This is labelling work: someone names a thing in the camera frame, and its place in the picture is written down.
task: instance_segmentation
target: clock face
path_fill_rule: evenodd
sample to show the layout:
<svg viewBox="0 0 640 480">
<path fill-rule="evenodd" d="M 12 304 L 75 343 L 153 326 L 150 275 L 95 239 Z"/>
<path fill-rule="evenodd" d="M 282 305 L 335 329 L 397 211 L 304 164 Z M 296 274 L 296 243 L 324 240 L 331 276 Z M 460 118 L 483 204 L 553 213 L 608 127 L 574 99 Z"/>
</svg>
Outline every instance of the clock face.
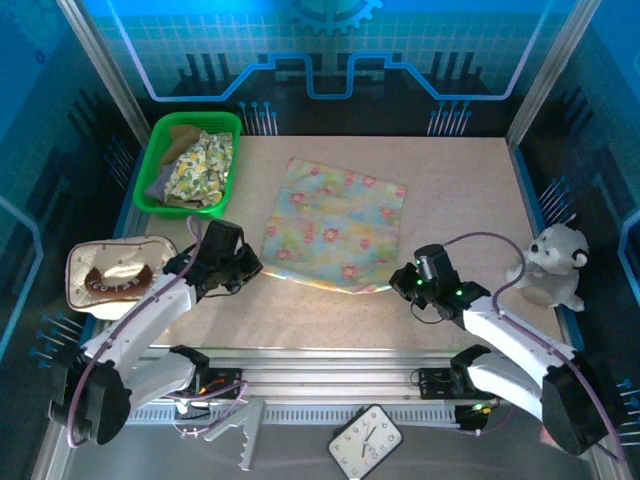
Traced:
<svg viewBox="0 0 640 480">
<path fill-rule="evenodd" d="M 402 433 L 382 407 L 373 405 L 329 443 L 345 475 L 364 478 L 402 443 Z"/>
</svg>

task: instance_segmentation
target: plush toy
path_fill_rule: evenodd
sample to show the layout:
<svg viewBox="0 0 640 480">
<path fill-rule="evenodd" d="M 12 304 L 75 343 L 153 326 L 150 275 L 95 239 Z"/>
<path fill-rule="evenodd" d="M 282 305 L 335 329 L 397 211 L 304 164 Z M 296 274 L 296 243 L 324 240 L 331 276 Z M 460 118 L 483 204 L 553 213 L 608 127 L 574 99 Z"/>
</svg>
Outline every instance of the plush toy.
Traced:
<svg viewBox="0 0 640 480">
<path fill-rule="evenodd" d="M 575 220 L 572 216 L 566 223 Z M 589 247 L 578 230 L 558 223 L 544 230 L 527 250 L 525 275 L 515 288 L 532 303 L 556 307 L 566 305 L 581 312 L 584 302 L 575 294 L 580 279 L 579 269 L 589 260 Z M 520 274 L 521 265 L 507 271 L 507 281 Z"/>
</svg>

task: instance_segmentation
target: blue wall panel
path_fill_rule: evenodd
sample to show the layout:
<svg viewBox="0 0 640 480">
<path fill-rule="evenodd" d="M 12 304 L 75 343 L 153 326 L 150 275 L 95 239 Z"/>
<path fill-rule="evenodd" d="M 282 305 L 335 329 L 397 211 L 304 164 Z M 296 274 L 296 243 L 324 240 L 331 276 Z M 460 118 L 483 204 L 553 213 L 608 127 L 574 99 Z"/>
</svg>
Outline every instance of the blue wall panel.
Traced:
<svg viewBox="0 0 640 480">
<path fill-rule="evenodd" d="M 591 247 L 578 293 L 586 347 L 601 352 L 619 383 L 640 384 L 640 51 L 637 2 L 604 0 L 521 147 L 538 194 L 554 181 L 581 214 Z M 637 412 L 630 422 L 640 418 Z M 636 425 L 624 440 L 633 442 Z M 636 471 L 640 459 L 632 456 Z"/>
<path fill-rule="evenodd" d="M 84 322 L 66 305 L 66 256 L 111 236 L 137 149 L 55 1 L 2 3 L 0 65 L 0 398 L 10 412 L 0 422 L 0 478 L 22 479 L 47 425 L 47 356 L 77 348 L 43 318 Z M 39 243 L 4 201 L 33 221 Z"/>
<path fill-rule="evenodd" d="M 176 109 L 239 111 L 267 101 L 280 134 L 502 135 L 573 5 L 517 3 L 88 6 L 151 121 Z M 431 115 L 449 127 L 429 128 Z"/>
</svg>

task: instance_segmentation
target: beige work surface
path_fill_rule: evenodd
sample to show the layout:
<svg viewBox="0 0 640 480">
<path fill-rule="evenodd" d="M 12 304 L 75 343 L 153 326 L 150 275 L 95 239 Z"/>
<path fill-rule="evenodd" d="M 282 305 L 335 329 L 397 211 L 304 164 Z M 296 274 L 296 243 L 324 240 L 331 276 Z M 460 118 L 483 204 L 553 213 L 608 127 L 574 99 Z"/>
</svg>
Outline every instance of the beige work surface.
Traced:
<svg viewBox="0 0 640 480">
<path fill-rule="evenodd" d="M 373 175 L 407 187 L 398 266 L 425 244 L 475 230 L 531 241 L 511 159 L 499 138 L 242 137 L 225 219 L 242 226 L 260 250 L 287 161 L 291 157 Z M 183 220 L 153 216 L 147 233 L 165 235 L 178 250 L 193 243 Z M 448 248 L 461 279 L 495 291 L 516 254 L 503 242 L 474 238 Z M 560 338 L 553 310 L 515 291 L 501 302 L 542 332 Z M 430 307 L 418 312 L 437 320 Z M 460 350 L 478 339 L 451 322 L 418 323 L 392 290 L 348 295 L 258 275 L 230 298 L 203 299 L 168 328 L 157 345 L 197 347 L 389 348 Z"/>
</svg>

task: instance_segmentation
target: green plastic basket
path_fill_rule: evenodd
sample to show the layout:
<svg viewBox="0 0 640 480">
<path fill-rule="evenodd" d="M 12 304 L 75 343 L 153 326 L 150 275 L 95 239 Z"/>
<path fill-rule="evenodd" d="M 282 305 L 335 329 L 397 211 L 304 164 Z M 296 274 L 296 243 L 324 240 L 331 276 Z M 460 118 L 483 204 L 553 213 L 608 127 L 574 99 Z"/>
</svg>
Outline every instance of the green plastic basket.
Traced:
<svg viewBox="0 0 640 480">
<path fill-rule="evenodd" d="M 217 205 L 199 209 L 170 207 L 167 205 L 158 205 L 158 200 L 145 195 L 144 191 L 147 187 L 158 178 L 160 160 L 171 145 L 169 127 L 173 125 L 193 125 L 208 133 L 231 132 L 233 134 L 233 159 L 231 160 L 231 168 L 229 170 L 229 176 L 227 177 L 224 196 Z M 205 217 L 221 217 L 227 208 L 227 203 L 229 203 L 233 190 L 233 179 L 236 173 L 238 144 L 241 132 L 242 123 L 240 119 L 232 113 L 176 112 L 162 117 L 153 127 L 149 146 L 142 159 L 140 174 L 138 175 L 136 186 L 133 190 L 133 201 L 136 206 L 143 212 L 149 212 L 167 218 L 185 218 L 193 213 Z"/>
</svg>

